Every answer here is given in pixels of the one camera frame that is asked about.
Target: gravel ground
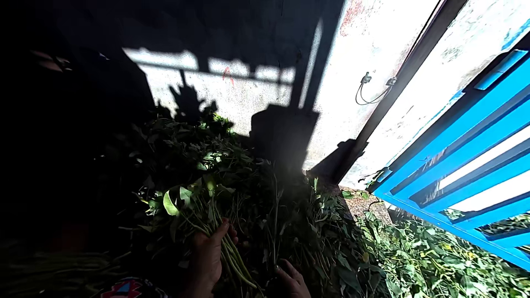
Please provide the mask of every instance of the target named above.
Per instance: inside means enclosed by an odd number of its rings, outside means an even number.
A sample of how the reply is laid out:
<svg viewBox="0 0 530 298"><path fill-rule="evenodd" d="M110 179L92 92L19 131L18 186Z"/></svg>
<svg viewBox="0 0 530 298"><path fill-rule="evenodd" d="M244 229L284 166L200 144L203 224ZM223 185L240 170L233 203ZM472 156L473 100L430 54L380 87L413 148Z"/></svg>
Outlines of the gravel ground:
<svg viewBox="0 0 530 298"><path fill-rule="evenodd" d="M340 189L349 190L354 196L352 199L344 199L352 215L364 216L363 212L368 211L369 207L370 211L383 223L392 224L392 220L390 219L388 211L386 210L385 204L383 202L374 203L370 206L371 203L378 201L377 197L364 190L351 189L347 187L340 187ZM368 198L363 198L362 193L367 193Z"/></svg>

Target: green plant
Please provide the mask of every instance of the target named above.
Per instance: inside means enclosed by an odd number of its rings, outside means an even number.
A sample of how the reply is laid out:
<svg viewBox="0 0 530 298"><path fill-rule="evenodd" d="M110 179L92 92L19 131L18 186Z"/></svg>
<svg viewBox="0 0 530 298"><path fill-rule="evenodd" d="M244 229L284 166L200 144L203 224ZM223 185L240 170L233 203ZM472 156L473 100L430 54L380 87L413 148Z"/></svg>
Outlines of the green plant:
<svg viewBox="0 0 530 298"><path fill-rule="evenodd" d="M528 297L528 273L428 224L348 219L317 179L277 179L229 128L211 112L197 125L157 118L108 148L129 199L146 204L129 230L146 238L150 259L179 245L172 258L185 264L191 236L228 217L241 245L224 241L218 296L274 296L273 265L286 258L313 297Z"/></svg>
<svg viewBox="0 0 530 298"><path fill-rule="evenodd" d="M252 158L225 119L205 113L202 123L190 125L157 118L118 139L114 160L130 169L121 181L136 181L130 191L146 204L137 224L152 235L152 258L171 238L183 243L186 262L192 235L209 234L228 217L242 245L224 239L218 295L273 294L279 258L304 273L315 296L390 295L385 273L339 197L322 193L317 179L302 174L279 181L275 165Z"/></svg>
<svg viewBox="0 0 530 298"><path fill-rule="evenodd" d="M359 224L396 297L526 298L530 293L528 272L433 225L384 226L369 212Z"/></svg>

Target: blue gate bar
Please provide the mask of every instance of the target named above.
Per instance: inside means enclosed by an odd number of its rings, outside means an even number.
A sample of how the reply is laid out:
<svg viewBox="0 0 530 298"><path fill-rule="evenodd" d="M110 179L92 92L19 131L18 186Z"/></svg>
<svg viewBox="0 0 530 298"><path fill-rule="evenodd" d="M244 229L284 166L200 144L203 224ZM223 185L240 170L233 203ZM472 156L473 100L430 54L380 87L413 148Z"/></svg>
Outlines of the blue gate bar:
<svg viewBox="0 0 530 298"><path fill-rule="evenodd" d="M504 206L502 207L492 206L492 208L486 212L466 216L460 222L455 221L455 226L464 230L470 230L509 217L517 216L521 214L521 210L523 210L523 212L528 212L530 211L530 192L527 192L525 196L526 198L520 199L514 203L509 202L508 204L503 204Z"/></svg>
<svg viewBox="0 0 530 298"><path fill-rule="evenodd" d="M507 232L495 236L498 239L491 240L491 242L503 247L519 247L530 244L530 229Z"/></svg>
<svg viewBox="0 0 530 298"><path fill-rule="evenodd" d="M486 235L477 228L530 211L530 191L456 220L440 213L530 171L528 140L458 178L448 187L437 188L455 170L530 125L529 56L530 53L526 52L506 69L493 88L485 91L470 89L469 94L464 94L460 100L472 100L472 104L452 106L449 117L436 121L425 132L430 135L418 139L399 162L388 166L386 172L389 174L385 178L369 187L382 200L528 271L530 254L518 248L530 244L530 229Z"/></svg>
<svg viewBox="0 0 530 298"><path fill-rule="evenodd" d="M439 212L447 207L451 207L456 203L459 203L469 197L472 197L480 192L485 191L499 183L502 183L508 179L518 176L526 171L530 170L530 154L526 154L509 164L503 166L496 171L489 173L488 175L463 186L459 190L450 193L449 195L442 197L439 200L428 203L424 207L429 212Z"/></svg>
<svg viewBox="0 0 530 298"><path fill-rule="evenodd" d="M450 155L447 158L423 173L420 177L417 177L395 195L400 197L410 197L425 186L438 180L440 177L457 170L463 164L482 153L485 148L494 146L505 137L508 137L512 133L526 126L530 122L528 115L530 115L530 101L526 101L517 107L517 109L500 119L479 136L470 140L460 149L452 153L449 152Z"/></svg>
<svg viewBox="0 0 530 298"><path fill-rule="evenodd" d="M404 178L424 166L425 162L423 160L425 160L426 157L430 159L440 153L460 136L473 128L477 123L519 93L523 88L527 87L530 84L529 73L530 59L522 63L494 89L489 91L488 94L472 106L464 115L440 133L436 139L411 158L409 162L394 172L393 175L389 176L387 183L380 186L385 188L383 191L390 191L390 189L398 185L398 183Z"/></svg>

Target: hand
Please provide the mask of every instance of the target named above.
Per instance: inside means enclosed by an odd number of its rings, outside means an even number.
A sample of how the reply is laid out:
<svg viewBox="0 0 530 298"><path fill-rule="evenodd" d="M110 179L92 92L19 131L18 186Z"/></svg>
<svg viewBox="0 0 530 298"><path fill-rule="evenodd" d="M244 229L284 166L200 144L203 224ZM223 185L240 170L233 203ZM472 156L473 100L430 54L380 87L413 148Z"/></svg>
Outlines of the hand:
<svg viewBox="0 0 530 298"><path fill-rule="evenodd" d="M284 282L285 286L289 290L290 298L311 298L309 290L304 283L304 277L289 263L286 259L281 259L287 266L287 274L278 265L276 266L276 273L280 276L280 279Z"/></svg>
<svg viewBox="0 0 530 298"><path fill-rule="evenodd" d="M237 244L237 232L226 218L210 238L203 233L195 234L190 262L192 277L185 297L203 298L211 295L211 290L221 277L221 240L228 231L234 244Z"/></svg>

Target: bundle of vegetable stems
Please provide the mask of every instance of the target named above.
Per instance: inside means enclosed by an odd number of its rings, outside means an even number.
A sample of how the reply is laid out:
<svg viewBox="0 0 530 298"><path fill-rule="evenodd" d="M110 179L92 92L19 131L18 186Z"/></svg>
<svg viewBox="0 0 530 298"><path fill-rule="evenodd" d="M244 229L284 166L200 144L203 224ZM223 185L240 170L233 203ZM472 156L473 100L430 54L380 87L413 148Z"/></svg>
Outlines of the bundle of vegetable stems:
<svg viewBox="0 0 530 298"><path fill-rule="evenodd" d="M211 200L206 204L201 198L197 198L198 204L195 204L199 208L200 212L204 212L205 206L209 205L208 214L213 216L213 220L209 223L203 223L199 216L195 213L193 209L192 212L195 215L195 218L198 221L198 224L193 224L185 215L184 213L180 213L182 217L196 230L204 233L206 236L210 237L223 223L223 220L221 219L221 216L219 214L219 211L217 210L215 200L214 200L214 188L210 182L208 182L208 192L211 196ZM253 282L252 277L250 276L249 271L245 267L245 264L243 263L243 259L241 258L241 255L237 251L237 247L235 246L234 242L230 238L230 235L228 233L223 237L221 242L221 262L223 263L223 267L226 269L226 272L228 273L230 280L233 282L233 275L232 271L235 272L239 280L243 281L244 283L248 284L252 288L256 289L258 288L256 284Z"/></svg>

